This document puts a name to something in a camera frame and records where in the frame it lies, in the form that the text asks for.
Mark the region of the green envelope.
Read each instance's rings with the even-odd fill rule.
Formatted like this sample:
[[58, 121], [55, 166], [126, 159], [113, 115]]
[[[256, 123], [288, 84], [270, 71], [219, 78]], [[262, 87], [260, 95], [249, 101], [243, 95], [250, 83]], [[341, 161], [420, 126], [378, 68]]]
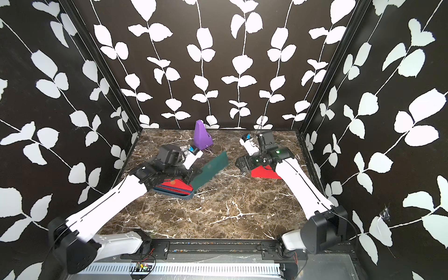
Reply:
[[228, 155], [224, 151], [202, 167], [201, 173], [191, 181], [192, 189], [197, 191], [204, 184], [211, 181], [221, 170], [226, 168], [228, 164]]

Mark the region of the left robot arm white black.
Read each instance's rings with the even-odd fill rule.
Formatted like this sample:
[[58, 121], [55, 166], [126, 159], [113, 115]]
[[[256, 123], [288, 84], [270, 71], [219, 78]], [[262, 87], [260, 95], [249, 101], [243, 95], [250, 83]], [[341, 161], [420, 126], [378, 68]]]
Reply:
[[49, 223], [50, 251], [69, 274], [77, 274], [91, 263], [121, 254], [145, 254], [151, 238], [142, 230], [100, 236], [99, 230], [131, 202], [169, 179], [190, 184], [200, 174], [192, 168], [203, 152], [189, 146], [166, 144], [150, 161], [141, 163], [115, 187], [94, 203], [68, 218]]

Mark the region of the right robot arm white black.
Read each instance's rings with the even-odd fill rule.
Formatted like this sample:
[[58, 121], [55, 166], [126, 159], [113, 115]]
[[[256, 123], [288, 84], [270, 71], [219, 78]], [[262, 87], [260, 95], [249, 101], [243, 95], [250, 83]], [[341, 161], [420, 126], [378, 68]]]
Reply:
[[304, 250], [318, 254], [347, 239], [348, 214], [326, 198], [301, 169], [294, 153], [275, 142], [273, 133], [263, 131], [253, 137], [245, 134], [240, 144], [247, 154], [239, 157], [235, 166], [242, 173], [269, 166], [289, 187], [298, 200], [307, 222], [302, 229], [280, 237], [282, 253]]

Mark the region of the red envelope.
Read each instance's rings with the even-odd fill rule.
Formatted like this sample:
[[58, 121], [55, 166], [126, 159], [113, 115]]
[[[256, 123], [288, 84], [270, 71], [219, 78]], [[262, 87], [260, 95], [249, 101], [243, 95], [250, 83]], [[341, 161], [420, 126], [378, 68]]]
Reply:
[[273, 171], [270, 166], [258, 166], [251, 171], [251, 176], [254, 178], [264, 179], [281, 179], [281, 177]]
[[165, 180], [161, 184], [162, 188], [169, 189], [174, 191], [175, 193], [179, 193], [182, 195], [191, 194], [193, 192], [193, 188], [191, 185], [185, 184], [182, 180]]

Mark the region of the teal plastic storage box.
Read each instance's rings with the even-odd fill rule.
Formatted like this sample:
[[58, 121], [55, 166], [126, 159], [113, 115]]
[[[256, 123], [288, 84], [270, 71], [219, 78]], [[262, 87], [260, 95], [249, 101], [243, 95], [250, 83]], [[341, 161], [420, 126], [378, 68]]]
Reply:
[[192, 186], [185, 184], [179, 179], [166, 179], [162, 184], [155, 186], [154, 191], [158, 194], [164, 194], [182, 200], [189, 200], [194, 196], [194, 189]]

